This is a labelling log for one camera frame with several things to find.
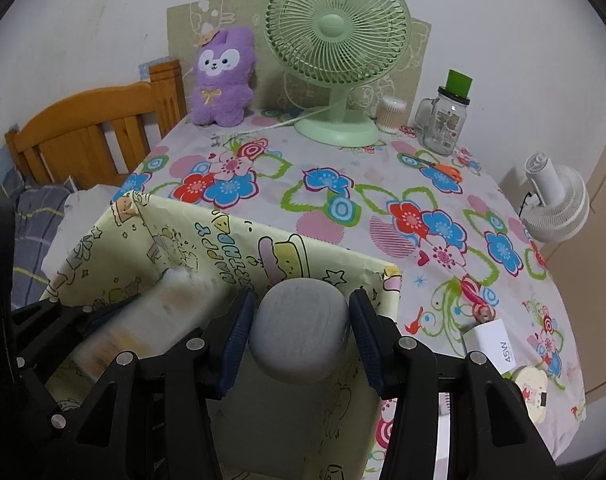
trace decorative cardboard backdrop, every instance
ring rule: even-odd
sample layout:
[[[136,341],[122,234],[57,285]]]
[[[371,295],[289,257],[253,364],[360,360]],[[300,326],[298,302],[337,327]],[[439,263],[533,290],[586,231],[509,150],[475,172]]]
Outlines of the decorative cardboard backdrop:
[[[327,104],[327,88],[302,82],[292,75],[284,78],[283,69],[263,37],[260,25],[262,5],[263,0],[202,0],[167,10],[169,53],[171,57],[181,61],[188,110],[191,109],[189,96],[194,84],[192,64],[197,51],[195,44],[203,34],[208,34],[215,28],[238,25],[252,27],[256,38],[259,61],[256,65],[256,79],[251,82],[254,88],[253,108],[292,108],[283,91],[284,84],[287,85],[292,99],[302,107]],[[379,99],[382,96],[395,95],[407,101],[410,110],[421,76],[423,54],[430,28],[432,26],[429,23],[412,19],[410,44],[403,59],[392,72],[378,81],[353,89],[350,94],[350,107],[361,108],[370,116],[374,116]]]

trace floral tablecloth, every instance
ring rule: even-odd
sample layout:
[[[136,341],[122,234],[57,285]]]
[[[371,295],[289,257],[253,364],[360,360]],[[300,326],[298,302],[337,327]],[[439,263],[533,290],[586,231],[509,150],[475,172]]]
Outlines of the floral tablecloth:
[[[289,118],[254,112],[236,128],[183,120],[115,199],[139,190],[229,210],[395,262],[403,271],[399,329],[435,352],[463,356],[461,331],[479,309],[494,309],[516,364],[548,375],[547,416],[537,428],[557,457],[584,418],[576,343],[545,262],[497,184],[465,148],[435,157],[407,127],[365,148],[319,144],[292,126],[256,131]],[[455,167],[462,179],[408,154]],[[381,469],[394,408],[384,404],[368,478]]]

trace white round container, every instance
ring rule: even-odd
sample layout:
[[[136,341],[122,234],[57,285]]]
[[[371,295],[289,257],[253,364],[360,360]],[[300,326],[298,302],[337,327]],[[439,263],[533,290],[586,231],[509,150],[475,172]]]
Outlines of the white round container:
[[[397,132],[398,128],[407,122],[406,110],[407,103],[398,97],[385,96],[381,98],[377,110],[377,128],[388,134]]]

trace green lid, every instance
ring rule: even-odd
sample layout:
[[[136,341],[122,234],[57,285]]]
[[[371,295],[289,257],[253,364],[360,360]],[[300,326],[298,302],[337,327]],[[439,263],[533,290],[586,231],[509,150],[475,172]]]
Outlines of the green lid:
[[[470,86],[472,86],[471,77],[468,77],[461,72],[457,72],[456,70],[449,71],[448,82],[445,85],[445,89],[448,92],[452,92],[452,94],[466,99]]]

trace purple plush toy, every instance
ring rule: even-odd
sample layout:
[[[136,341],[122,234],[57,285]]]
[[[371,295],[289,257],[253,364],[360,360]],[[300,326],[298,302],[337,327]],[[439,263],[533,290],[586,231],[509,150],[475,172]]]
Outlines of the purple plush toy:
[[[254,95],[248,85],[254,63],[254,33],[249,27],[222,28],[204,44],[193,67],[192,122],[240,124]]]

